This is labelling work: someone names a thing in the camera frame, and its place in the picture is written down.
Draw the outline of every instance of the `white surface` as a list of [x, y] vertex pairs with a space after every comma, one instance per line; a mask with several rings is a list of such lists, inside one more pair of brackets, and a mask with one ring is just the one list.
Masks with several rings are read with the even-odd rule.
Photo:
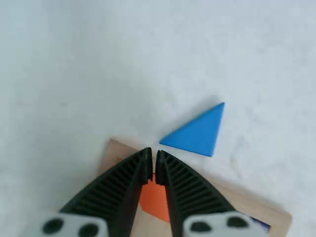
[[[231, 217], [239, 217], [244, 220], [248, 224], [247, 227], [229, 227], [227, 222]], [[205, 232], [192, 231], [191, 225], [196, 222], [206, 223], [211, 230]], [[237, 211], [231, 211], [188, 217], [183, 223], [183, 237], [268, 237], [268, 235], [263, 228], [259, 224], [254, 223], [250, 217]]]
[[112, 135], [148, 146], [226, 102], [213, 158], [164, 147], [316, 231], [314, 1], [2, 0], [0, 228], [57, 210]]
[[[54, 233], [45, 234], [43, 232], [43, 227], [47, 222], [54, 219], [62, 220], [62, 227]], [[109, 237], [108, 225], [103, 219], [61, 213], [40, 214], [37, 218], [27, 223], [26, 228], [21, 232], [20, 237], [78, 237], [80, 230], [89, 224], [93, 224], [98, 228], [94, 237]]]

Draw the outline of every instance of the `wooden frame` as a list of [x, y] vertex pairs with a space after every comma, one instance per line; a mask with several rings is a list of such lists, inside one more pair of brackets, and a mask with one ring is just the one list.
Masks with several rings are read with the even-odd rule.
[[[126, 145], [115, 139], [107, 143], [99, 174], [106, 171], [122, 159], [134, 154], [141, 148], [128, 142]], [[156, 152], [153, 152], [155, 166]], [[269, 236], [286, 237], [292, 223], [292, 216], [272, 202], [265, 200], [248, 190], [238, 187], [222, 178], [210, 174], [200, 173], [240, 212], [247, 214], [271, 226]], [[131, 236], [142, 237], [172, 237], [170, 224], [166, 223], [144, 211], [138, 206]]]

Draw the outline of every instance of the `blue triangular block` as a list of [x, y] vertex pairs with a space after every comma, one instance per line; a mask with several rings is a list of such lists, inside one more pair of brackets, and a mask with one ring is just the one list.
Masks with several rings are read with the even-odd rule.
[[213, 156], [225, 103], [206, 111], [195, 120], [164, 137], [160, 144]]

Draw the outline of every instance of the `orange shape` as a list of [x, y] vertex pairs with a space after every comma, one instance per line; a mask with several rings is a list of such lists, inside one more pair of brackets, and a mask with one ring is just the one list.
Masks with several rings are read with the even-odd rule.
[[155, 174], [153, 181], [148, 180], [148, 184], [143, 186], [139, 203], [143, 211], [170, 222], [166, 190], [164, 186], [156, 184]]

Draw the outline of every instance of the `screw hole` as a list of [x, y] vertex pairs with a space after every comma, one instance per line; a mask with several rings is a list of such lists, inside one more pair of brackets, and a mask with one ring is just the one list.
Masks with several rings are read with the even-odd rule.
[[95, 224], [87, 224], [80, 228], [80, 237], [95, 237], [98, 234], [99, 228]]
[[43, 226], [43, 232], [47, 235], [58, 232], [63, 227], [64, 221], [60, 218], [55, 218], [47, 221]]
[[208, 232], [211, 231], [212, 228], [205, 222], [200, 221], [192, 223], [190, 230], [193, 232]]
[[246, 228], [248, 227], [248, 223], [241, 219], [240, 217], [230, 217], [227, 221], [228, 227], [235, 227], [235, 228]]

